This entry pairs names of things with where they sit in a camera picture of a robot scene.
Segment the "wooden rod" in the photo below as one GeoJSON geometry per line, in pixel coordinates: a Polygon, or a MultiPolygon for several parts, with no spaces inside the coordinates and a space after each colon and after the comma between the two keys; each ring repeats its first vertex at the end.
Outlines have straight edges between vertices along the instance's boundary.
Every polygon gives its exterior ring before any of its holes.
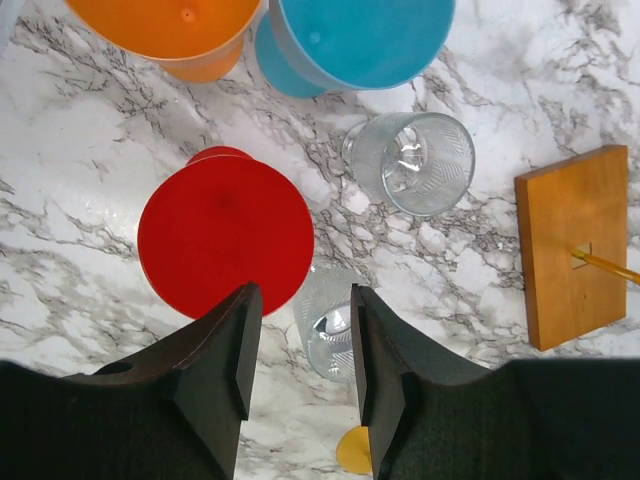
{"type": "Polygon", "coordinates": [[[610,261],[605,260],[604,258],[596,257],[595,255],[583,252],[582,250],[573,250],[571,252],[571,255],[584,262],[587,262],[590,265],[593,265],[594,267],[601,268],[609,273],[613,273],[614,275],[626,278],[627,280],[640,285],[640,274],[637,274],[632,270],[620,267],[615,263],[611,263],[610,261]]]}

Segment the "orange plastic cup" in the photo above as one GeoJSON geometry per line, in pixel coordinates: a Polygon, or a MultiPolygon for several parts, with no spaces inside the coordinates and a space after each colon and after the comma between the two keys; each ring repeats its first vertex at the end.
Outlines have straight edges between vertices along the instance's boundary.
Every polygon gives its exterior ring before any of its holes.
{"type": "Polygon", "coordinates": [[[67,0],[93,30],[187,82],[213,82],[240,59],[260,0],[67,0]]]}

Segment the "marble countertop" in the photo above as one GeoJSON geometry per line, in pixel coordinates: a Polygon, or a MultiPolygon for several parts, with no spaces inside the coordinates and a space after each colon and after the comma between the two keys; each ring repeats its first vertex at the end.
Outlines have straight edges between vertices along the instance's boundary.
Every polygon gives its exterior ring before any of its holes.
{"type": "MultiPolygon", "coordinates": [[[[155,188],[197,151],[238,146],[305,196],[316,253],[363,274],[408,322],[495,366],[527,340],[513,177],[603,144],[630,147],[629,265],[640,269],[640,4],[459,0],[439,58],[389,91],[284,97],[252,48],[225,79],[186,85],[105,44],[61,0],[30,0],[0,60],[0,357],[93,372],[184,325],[138,262],[155,188]],[[370,204],[340,159],[345,132],[393,111],[456,117],[478,155],[451,212],[370,204]]],[[[629,318],[544,355],[640,354],[629,318]]],[[[236,478],[346,479],[333,457],[353,392],[314,375],[288,307],[265,319],[236,478]]]]}

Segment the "wooden block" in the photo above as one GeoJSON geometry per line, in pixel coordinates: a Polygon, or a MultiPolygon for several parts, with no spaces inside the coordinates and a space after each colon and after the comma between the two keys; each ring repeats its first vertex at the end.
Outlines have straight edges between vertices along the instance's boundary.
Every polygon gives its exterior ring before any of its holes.
{"type": "Polygon", "coordinates": [[[626,315],[626,281],[571,250],[627,264],[627,147],[612,145],[516,177],[529,339],[540,350],[626,315]]]}

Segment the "blue cup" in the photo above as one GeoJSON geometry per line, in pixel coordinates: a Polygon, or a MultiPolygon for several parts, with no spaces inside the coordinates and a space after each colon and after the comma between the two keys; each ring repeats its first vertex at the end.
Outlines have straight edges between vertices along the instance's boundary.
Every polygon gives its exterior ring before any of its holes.
{"type": "Polygon", "coordinates": [[[455,0],[270,0],[256,56],[292,97],[392,88],[435,59],[454,11],[455,0]]]}

